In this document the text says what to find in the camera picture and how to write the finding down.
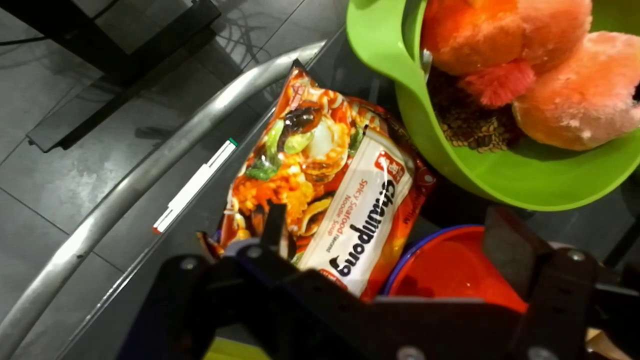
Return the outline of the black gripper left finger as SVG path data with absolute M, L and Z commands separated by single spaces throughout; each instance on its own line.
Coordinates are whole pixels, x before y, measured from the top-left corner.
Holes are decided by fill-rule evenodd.
M 261 235 L 261 244 L 269 249 L 275 249 L 280 257 L 292 260 L 296 244 L 291 237 L 288 226 L 287 226 L 287 205 L 284 204 L 273 204 L 271 212 L 266 216 L 266 223 Z

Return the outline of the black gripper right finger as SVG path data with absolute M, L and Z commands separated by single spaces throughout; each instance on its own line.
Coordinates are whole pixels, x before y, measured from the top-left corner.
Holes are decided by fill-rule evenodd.
M 554 248 L 504 205 L 486 212 L 484 228 L 484 253 L 517 296 L 534 310 L 538 276 Z

